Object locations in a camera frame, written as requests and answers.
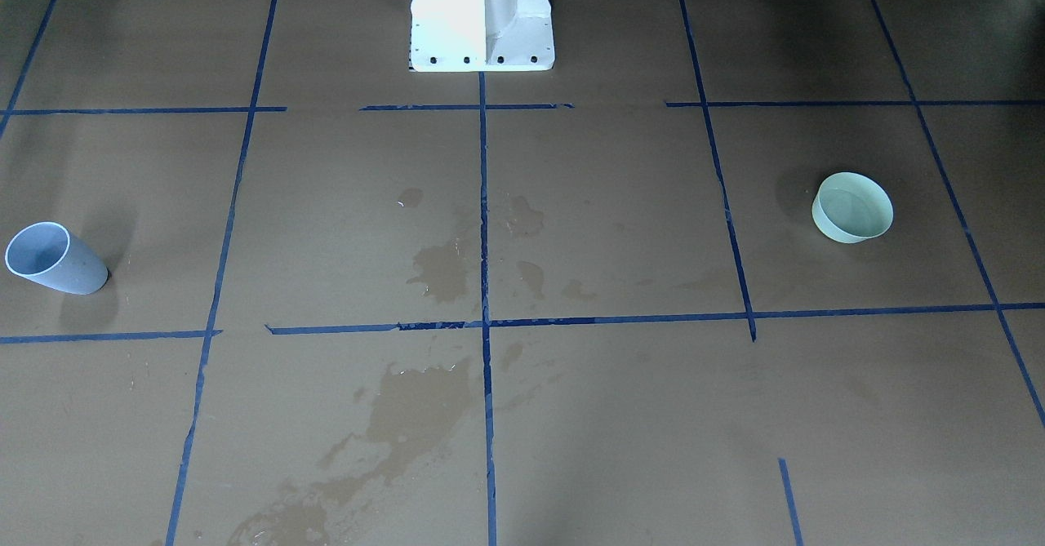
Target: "blue tape line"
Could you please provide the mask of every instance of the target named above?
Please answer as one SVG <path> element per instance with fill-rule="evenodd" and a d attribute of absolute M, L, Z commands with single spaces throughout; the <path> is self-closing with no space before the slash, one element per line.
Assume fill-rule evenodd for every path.
<path fill-rule="evenodd" d="M 37 49 L 40 48 L 40 41 L 44 38 L 48 22 L 51 21 L 51 14 L 54 13 L 54 4 L 57 2 L 59 0 L 50 0 L 47 3 L 47 10 L 44 12 L 44 18 L 40 21 L 40 28 L 37 28 L 37 37 L 33 37 L 32 44 L 29 46 L 29 52 L 25 55 L 25 62 L 22 63 L 22 71 L 18 75 L 15 90 L 10 93 L 10 99 L 7 101 L 7 109 L 4 111 L 3 119 L 0 119 L 0 138 L 3 137 L 4 130 L 7 129 L 7 120 L 10 119 L 10 114 L 15 111 L 15 104 L 18 103 L 18 96 L 22 93 L 22 87 L 25 85 L 26 75 L 29 74 L 32 59 L 37 55 Z"/>
<path fill-rule="evenodd" d="M 919 100 L 920 106 L 1043 106 L 1045 99 L 929 99 Z"/>
<path fill-rule="evenodd" d="M 1003 303 L 1001 309 L 1011 310 L 1045 310 L 1045 303 Z"/>
<path fill-rule="evenodd" d="M 790 310 L 780 312 L 754 312 L 759 319 L 780 319 L 791 317 L 839 317 L 867 315 L 946 314 L 956 312 L 993 312 L 994 305 L 977 303 L 969 305 L 911 305 L 901 308 L 852 308 L 840 310 Z"/>
<path fill-rule="evenodd" d="M 574 109 L 573 104 L 501 104 L 501 105 L 471 105 L 471 104 L 457 104 L 457 105 L 377 105 L 377 106 L 366 106 L 359 108 L 359 111 L 461 111 L 461 110 L 471 110 L 478 111 L 485 107 L 486 111 L 490 110 L 505 110 L 505 109 L 559 109 L 560 107 L 566 109 Z"/>
<path fill-rule="evenodd" d="M 929 130 L 929 123 L 925 118 L 925 113 L 922 111 L 922 106 L 919 105 L 918 97 L 914 95 L 914 87 L 911 85 L 910 77 L 907 74 L 907 69 L 905 69 L 904 63 L 900 59 L 900 50 L 897 49 L 897 45 L 892 41 L 892 36 L 889 33 L 889 28 L 885 23 L 885 17 L 882 15 L 878 0 L 870 0 L 870 4 L 872 7 L 874 7 L 875 16 L 878 18 L 878 23 L 882 28 L 882 33 L 885 36 L 885 40 L 889 45 L 889 50 L 892 52 L 892 59 L 897 63 L 897 69 L 900 70 L 900 77 L 903 78 L 904 86 L 907 87 L 907 95 L 910 97 L 911 104 L 914 104 L 914 111 L 918 112 L 918 118 L 919 122 L 922 124 L 922 131 L 925 133 L 925 138 L 929 142 L 929 150 L 932 152 L 932 158 L 936 163 L 936 169 L 939 170 L 939 177 L 944 181 L 945 188 L 947 188 L 947 195 L 951 199 L 951 206 L 954 207 L 954 212 L 958 217 L 961 229 L 966 232 L 966 241 L 969 243 L 969 249 L 973 254 L 973 258 L 976 259 L 976 268 L 980 272 L 980 277 L 983 279 L 986 292 L 991 296 L 991 303 L 998 315 L 998 321 L 1001 323 L 1001 328 L 1005 334 L 1005 339 L 1008 341 L 1008 348 L 1013 351 L 1013 358 L 1016 359 L 1016 364 L 1020 369 L 1020 374 L 1023 377 L 1023 383 L 1027 387 L 1027 393 L 1030 395 L 1030 401 L 1034 402 L 1035 409 L 1038 411 L 1038 418 L 1041 420 L 1042 427 L 1045 427 L 1045 408 L 1042 408 L 1042 402 L 1038 396 L 1038 390 L 1035 389 L 1035 383 L 1030 379 L 1030 373 L 1027 371 L 1026 364 L 1023 363 L 1023 356 L 1020 354 L 1020 348 L 1016 345 L 1016 338 L 1013 336 L 1013 332 L 1008 327 L 1008 320 L 1005 318 L 1005 312 L 998 300 L 997 293 L 994 290 L 994 285 L 991 283 L 986 267 L 983 264 L 982 256 L 976 246 L 976 240 L 973 237 L 973 232 L 969 227 L 969 222 L 967 222 L 966 214 L 961 210 L 961 205 L 958 203 L 958 198 L 955 196 L 951 179 L 948 177 L 947 169 L 944 166 L 944 159 L 939 156 L 939 150 L 936 147 L 936 140 L 933 140 L 932 132 Z"/>
<path fill-rule="evenodd" d="M 490 370 L 490 259 L 488 253 L 486 74 L 479 73 L 480 241 L 483 297 L 483 403 L 486 410 L 486 523 L 489 546 L 497 546 L 497 490 L 493 469 L 493 373 Z"/>
<path fill-rule="evenodd" d="M 1045 310 L 1045 302 L 1003 303 L 1003 310 Z M 754 319 L 788 319 L 843 316 L 879 316 L 912 314 L 947 314 L 962 312 L 993 312 L 990 303 L 965 305 L 904 305 L 896 308 L 843 308 L 829 310 L 784 310 L 774 312 L 753 312 Z M 627 316 L 580 316 L 580 317 L 538 317 L 519 319 L 491 319 L 490 327 L 530 327 L 544 325 L 593 325 L 608 323 L 666 323 L 687 321 L 746 320 L 745 312 L 721 312 L 706 314 L 651 314 Z M 274 336 L 296 336 L 309 334 L 351 334 L 357 332 L 410 332 L 416 329 L 461 329 L 483 326 L 482 321 L 422 321 L 414 323 L 371 323 L 361 325 L 312 325 L 302 327 L 272 327 L 265 325 Z"/>
<path fill-rule="evenodd" d="M 366 106 L 359 111 L 445 111 L 445 110 L 478 110 L 478 105 L 384 105 Z"/>
<path fill-rule="evenodd" d="M 239 196 L 239 184 L 243 180 L 243 165 L 247 162 L 247 151 L 251 143 L 251 132 L 254 129 L 254 114 L 258 105 L 258 94 L 261 92 L 261 77 L 264 73 L 265 56 L 269 52 L 269 41 L 272 38 L 272 25 L 276 18 L 276 2 L 269 3 L 269 19 L 265 22 L 264 37 L 261 40 L 261 54 L 258 56 L 257 73 L 254 75 L 254 90 L 251 94 L 251 107 L 247 113 L 247 126 L 243 129 L 242 147 L 239 149 L 239 163 L 236 166 L 236 179 L 232 185 L 232 200 L 229 203 L 229 214 L 225 223 L 225 240 L 222 242 L 222 255 L 217 263 L 217 275 L 214 277 L 214 297 L 207 316 L 207 331 L 200 351 L 200 368 L 196 371 L 195 399 L 192 405 L 192 425 L 185 436 L 182 449 L 182 460 L 178 468 L 178 484 L 175 487 L 175 499 L 170 506 L 170 521 L 167 524 L 166 546 L 175 546 L 175 533 L 178 529 L 178 518 L 181 515 L 182 497 L 185 495 L 185 479 L 188 476 L 189 460 L 192 455 L 192 442 L 195 438 L 196 423 L 200 418 L 200 401 L 203 397 L 204 369 L 210 359 L 210 345 L 213 340 L 214 324 L 217 320 L 217 306 L 222 299 L 222 285 L 225 280 L 225 268 L 229 260 L 229 246 L 232 243 L 232 228 L 236 219 L 236 198 Z"/>
<path fill-rule="evenodd" d="M 991 107 L 991 106 L 1043 106 L 1045 99 L 946 99 L 946 100 L 796 100 L 795 103 L 709 103 L 711 108 L 744 107 L 896 107 L 912 105 L 928 107 Z M 702 103 L 665 103 L 669 108 L 703 107 Z"/>
<path fill-rule="evenodd" d="M 722 175 L 722 163 L 719 160 L 718 144 L 715 141 L 715 129 L 712 126 L 712 111 L 707 107 L 707 93 L 704 91 L 704 79 L 700 74 L 700 62 L 697 59 L 697 45 L 693 40 L 693 26 L 690 24 L 690 10 L 686 6 L 686 0 L 678 0 L 678 6 L 682 10 L 682 23 L 686 25 L 686 38 L 690 44 L 690 58 L 693 60 L 693 74 L 697 79 L 697 92 L 700 95 L 701 109 L 704 114 L 704 127 L 707 130 L 707 141 L 712 149 L 712 161 L 715 163 L 715 175 L 718 178 L 719 186 L 722 188 L 722 207 L 725 211 L 725 225 L 729 230 L 729 245 L 733 248 L 733 259 L 737 265 L 737 280 L 740 283 L 740 293 L 744 298 L 744 311 L 747 313 L 747 327 L 751 334 L 751 341 L 757 338 L 754 326 L 754 312 L 751 309 L 751 296 L 747 290 L 747 278 L 744 276 L 744 264 L 740 257 L 740 246 L 737 243 L 737 230 L 733 224 L 733 211 L 729 208 L 729 197 L 725 189 L 725 177 Z"/>
<path fill-rule="evenodd" d="M 249 106 L 243 107 L 147 107 L 147 108 L 116 108 L 116 109 L 17 109 L 11 115 L 138 115 L 154 113 L 247 113 Z M 286 111 L 285 107 L 262 106 L 254 108 L 257 112 Z"/>
<path fill-rule="evenodd" d="M 794 492 L 791 491 L 791 475 L 787 471 L 787 460 L 776 459 L 781 467 L 781 480 L 784 482 L 784 497 L 787 498 L 787 509 L 791 515 L 791 531 L 794 531 L 795 546 L 804 546 L 802 540 L 802 525 L 798 524 L 798 508 L 794 506 Z"/>
<path fill-rule="evenodd" d="M 115 334 L 54 334 L 45 336 L 0 336 L 0 344 L 38 344 L 49 342 L 112 341 L 112 340 L 159 340 L 162 338 L 203 338 L 203 329 L 181 329 L 177 332 L 119 332 Z"/>
<path fill-rule="evenodd" d="M 526 327 L 533 325 L 591 325 L 603 323 L 664 323 L 675 321 L 722 321 L 730 319 L 747 319 L 746 313 L 714 313 L 714 314 L 666 314 L 666 315 L 634 315 L 634 316 L 598 316 L 598 317 L 547 317 L 527 319 L 496 319 L 493 327 Z"/>
<path fill-rule="evenodd" d="M 414 323 L 370 323 L 362 325 L 314 325 L 304 327 L 265 328 L 273 336 L 299 336 L 307 334 L 352 334 L 357 332 L 414 332 L 418 329 L 463 329 L 482 327 L 482 321 L 422 321 Z"/>

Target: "floor tile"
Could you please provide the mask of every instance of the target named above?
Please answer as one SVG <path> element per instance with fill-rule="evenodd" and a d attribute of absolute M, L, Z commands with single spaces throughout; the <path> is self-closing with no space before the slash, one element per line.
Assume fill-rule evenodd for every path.
<path fill-rule="evenodd" d="M 486 544 L 482 372 L 478 329 L 217 338 L 177 544 Z"/>
<path fill-rule="evenodd" d="M 507 544 L 1025 544 L 1041 423 L 990 312 L 495 331 Z"/>
<path fill-rule="evenodd" d="M 993 312 L 764 320 L 809 544 L 1030 544 L 1042 423 Z"/>
<path fill-rule="evenodd" d="M 63 223 L 109 267 L 97 293 L 0 274 L 0 335 L 198 329 L 207 321 L 242 114 L 15 116 L 0 142 L 3 243 Z"/>
<path fill-rule="evenodd" d="M 262 105 L 478 104 L 473 73 L 410 70 L 410 0 L 279 0 Z"/>
<path fill-rule="evenodd" d="M 0 0 L 0 98 L 6 107 L 50 0 Z"/>
<path fill-rule="evenodd" d="M 156 544 L 192 420 L 199 340 L 4 346 L 0 542 Z"/>
<path fill-rule="evenodd" d="M 59 0 L 21 109 L 247 106 L 270 0 Z"/>
<path fill-rule="evenodd" d="M 480 318 L 479 160 L 475 112 L 259 118 L 219 327 Z"/>
<path fill-rule="evenodd" d="M 1003 302 L 1045 301 L 1045 108 L 926 108 L 933 140 Z"/>
<path fill-rule="evenodd" d="M 988 303 L 990 297 L 912 108 L 716 110 L 756 311 Z M 813 223 L 820 182 L 878 181 L 892 227 L 838 244 Z"/>
<path fill-rule="evenodd" d="M 489 114 L 494 318 L 743 311 L 694 110 Z"/>
<path fill-rule="evenodd" d="M 551 71 L 487 75 L 493 104 L 697 98 L 678 0 L 552 0 Z"/>
<path fill-rule="evenodd" d="M 922 99 L 1045 97 L 1042 0 L 878 0 Z"/>
<path fill-rule="evenodd" d="M 907 99 L 869 0 L 687 2 L 709 99 Z"/>
<path fill-rule="evenodd" d="M 785 544 L 742 321 L 493 332 L 498 543 Z"/>

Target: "cup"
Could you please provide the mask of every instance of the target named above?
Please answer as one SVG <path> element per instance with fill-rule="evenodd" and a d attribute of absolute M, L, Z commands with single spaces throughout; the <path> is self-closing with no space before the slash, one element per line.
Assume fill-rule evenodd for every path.
<path fill-rule="evenodd" d="M 825 236 L 856 244 L 881 236 L 892 225 L 892 202 L 878 183 L 855 173 L 836 173 L 813 200 L 813 222 Z"/>
<path fill-rule="evenodd" d="M 18 232 L 4 253 L 7 270 L 64 293 L 94 293 L 109 279 L 98 255 L 55 222 L 40 222 Z"/>

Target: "water stain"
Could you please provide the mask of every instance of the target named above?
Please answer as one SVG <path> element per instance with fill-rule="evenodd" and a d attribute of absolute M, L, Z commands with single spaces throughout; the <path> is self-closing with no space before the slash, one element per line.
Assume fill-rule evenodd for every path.
<path fill-rule="evenodd" d="M 530 207 L 525 197 L 513 197 L 511 215 L 508 218 L 508 231 L 518 237 L 537 235 L 544 227 L 544 212 Z"/>
<path fill-rule="evenodd" d="M 421 274 L 407 285 L 424 283 L 424 296 L 435 297 L 437 303 L 452 301 L 467 293 L 466 270 L 460 237 L 442 246 L 425 248 L 414 256 L 414 267 Z"/>
<path fill-rule="evenodd" d="M 703 291 L 705 289 L 735 288 L 737 287 L 737 274 L 729 271 L 709 271 L 700 278 L 687 282 L 680 282 L 675 289 L 688 289 L 690 291 Z"/>
<path fill-rule="evenodd" d="M 370 424 L 361 437 L 349 434 L 327 452 L 333 457 L 352 439 L 387 445 L 388 452 L 368 472 L 343 475 L 298 487 L 288 479 L 277 487 L 279 501 L 239 524 L 228 546 L 324 546 L 347 544 L 362 534 L 356 519 L 371 505 L 358 498 L 368 484 L 391 486 L 414 461 L 444 442 L 464 415 L 468 360 L 455 367 L 394 371 L 381 378 Z"/>
<path fill-rule="evenodd" d="M 515 267 L 518 267 L 519 275 L 522 282 L 530 288 L 533 296 L 538 299 L 544 298 L 544 269 L 538 267 L 533 263 L 527 263 L 526 260 L 519 260 L 516 263 Z"/>
<path fill-rule="evenodd" d="M 348 447 L 348 442 L 353 438 L 358 438 L 358 437 L 359 436 L 355 434 L 348 434 L 347 436 L 345 436 L 341 441 L 330 447 L 330 450 L 327 451 L 327 453 L 324 454 L 322 458 L 316 461 L 317 467 L 320 469 L 324 469 L 324 471 L 329 469 L 330 464 L 333 464 L 333 459 L 336 458 L 340 453 L 343 453 L 345 448 Z"/>
<path fill-rule="evenodd" d="M 505 352 L 504 358 L 501 359 L 501 370 L 507 371 L 508 367 L 515 363 L 522 356 L 522 344 L 515 342 L 511 346 L 508 346 L 508 351 Z"/>
<path fill-rule="evenodd" d="M 421 204 L 421 197 L 424 194 L 418 188 L 409 188 L 399 195 L 396 203 L 399 207 L 418 207 Z"/>
<path fill-rule="evenodd" d="M 576 278 L 570 281 L 570 285 L 562 290 L 562 296 L 567 299 L 574 299 L 575 301 L 590 301 L 598 297 L 595 293 L 584 293 L 582 289 L 583 283 Z"/>

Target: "cup rim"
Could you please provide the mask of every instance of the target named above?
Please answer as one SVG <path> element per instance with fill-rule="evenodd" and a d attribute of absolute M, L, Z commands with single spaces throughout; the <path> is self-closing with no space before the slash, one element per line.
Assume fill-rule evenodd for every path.
<path fill-rule="evenodd" d="M 11 248 L 11 246 L 14 246 L 15 243 L 18 242 L 18 240 L 20 237 L 22 237 L 22 234 L 26 233 L 27 231 L 29 231 L 29 230 L 31 230 L 33 228 L 39 228 L 40 226 L 54 226 L 54 227 L 57 227 L 60 230 L 62 230 L 62 233 L 64 234 L 65 241 L 66 241 L 66 243 L 65 243 L 65 249 L 63 250 L 62 255 L 59 256 L 59 258 L 56 260 L 54 260 L 54 263 L 52 263 L 51 266 L 47 267 L 45 270 L 42 270 L 42 271 L 39 271 L 39 272 L 34 272 L 34 273 L 23 273 L 22 271 L 16 271 L 10 266 L 10 248 Z M 69 254 L 69 248 L 71 248 L 71 246 L 72 246 L 72 234 L 69 233 L 69 230 L 67 229 L 67 227 L 63 226 L 62 224 L 60 224 L 57 222 L 37 222 L 37 223 L 32 224 L 32 225 L 25 226 L 23 229 L 19 230 L 19 232 L 17 234 L 15 234 L 15 237 L 10 238 L 10 242 L 7 243 L 7 248 L 4 250 L 3 261 L 4 261 L 5 265 L 7 265 L 7 270 L 9 270 L 10 272 L 13 272 L 13 273 L 15 273 L 17 275 L 20 275 L 20 276 L 23 276 L 23 277 L 40 276 L 42 274 L 45 274 L 47 271 L 52 270 L 54 267 L 59 266 L 60 264 L 62 264 L 62 260 L 64 260 L 65 257 L 66 257 L 66 255 Z"/>

